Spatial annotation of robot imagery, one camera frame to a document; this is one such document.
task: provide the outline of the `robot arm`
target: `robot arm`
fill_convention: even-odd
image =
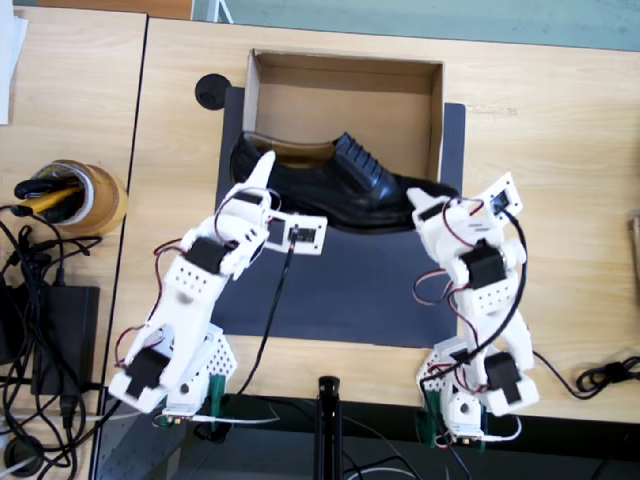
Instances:
[[[149,413],[168,395],[172,413],[195,414],[209,377],[221,374],[228,380],[236,366],[222,330],[210,324],[227,282],[237,280],[263,248],[287,251],[294,231],[315,231],[305,236],[311,240],[294,244],[294,253],[322,252],[326,218],[271,209],[266,186],[274,162],[273,152],[265,154],[247,181],[229,191],[218,212],[183,237],[179,248],[184,254],[173,260],[157,307],[127,353],[124,371],[111,382],[113,396]],[[284,222],[283,237],[275,243],[268,229],[274,218]],[[216,356],[224,361],[214,362]]]
[[[505,214],[516,216],[522,200],[507,174],[481,196],[473,213],[464,200],[434,198],[419,189],[407,195],[415,207],[413,221],[427,255],[451,278],[456,314],[464,321],[463,338],[435,345],[417,381],[455,364],[485,343],[505,320],[519,288],[515,267],[527,260],[518,240],[505,241]],[[481,406],[500,416],[536,403],[533,381],[524,372],[533,368],[529,330],[516,310],[501,337],[508,351],[488,345],[469,362],[441,380],[426,382],[441,393],[441,411],[454,437],[487,439],[480,429]]]

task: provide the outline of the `dark gray mat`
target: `dark gray mat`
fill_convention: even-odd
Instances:
[[[227,89],[218,205],[231,188],[229,157],[242,131],[243,101],[243,89]],[[442,181],[460,190],[464,130],[465,107],[447,104]],[[229,282],[213,322],[228,334],[261,336],[284,258],[265,250],[237,282]],[[448,307],[421,306],[411,294],[416,278],[436,267],[415,232],[364,236],[329,228],[321,256],[293,257],[271,336],[431,347],[456,333]],[[434,281],[420,293],[436,298],[444,283]]]

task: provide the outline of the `black leather shoe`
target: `black leather shoe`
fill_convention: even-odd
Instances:
[[[305,145],[244,132],[231,153],[233,181],[245,181],[269,150],[276,152],[276,164],[268,186],[282,197],[282,210],[326,216],[338,230],[413,230],[408,188],[432,196],[458,195],[447,185],[389,172],[347,133],[333,142]]]

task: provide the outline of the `wooden desk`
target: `wooden desk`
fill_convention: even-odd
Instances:
[[[446,100],[468,108],[465,193],[510,170],[526,205],[531,261],[522,311],[536,349],[568,378],[588,362],[640,350],[625,222],[640,206],[640,54],[158,19],[148,29],[112,339],[153,304],[152,249],[214,210],[223,113],[198,105],[196,82],[220,73],[244,86],[253,47],[444,60]],[[259,338],[230,340],[240,363],[234,391]],[[272,338],[249,393],[311,398],[317,378],[332,374],[344,400],[420,405],[414,378],[426,355]],[[527,414],[640,422],[636,382],[578,402],[544,366],[532,375],[542,400]]]
[[[15,12],[30,23],[13,79],[10,124],[0,127],[2,205],[15,202],[13,187],[18,181],[61,158],[99,165],[126,181],[146,15],[22,7]],[[8,213],[2,221],[15,234],[24,223]],[[46,229],[36,233],[39,239],[52,237]],[[65,266],[67,284],[101,289],[95,382],[102,381],[120,237],[118,228],[90,257],[76,256]],[[4,264],[12,252],[5,238],[0,249]],[[28,386],[21,391],[17,410],[34,410],[28,391]],[[96,411],[97,398],[97,392],[85,395],[89,414]],[[56,414],[57,403],[51,411]],[[34,421],[28,430],[41,442],[54,443],[43,425]],[[78,453],[77,478],[88,477],[90,453],[87,442]],[[47,478],[68,476],[68,470],[53,469]]]

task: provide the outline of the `open cardboard box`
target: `open cardboard box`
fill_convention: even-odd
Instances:
[[[254,50],[243,130],[297,143],[348,132],[393,173],[440,181],[444,64]]]

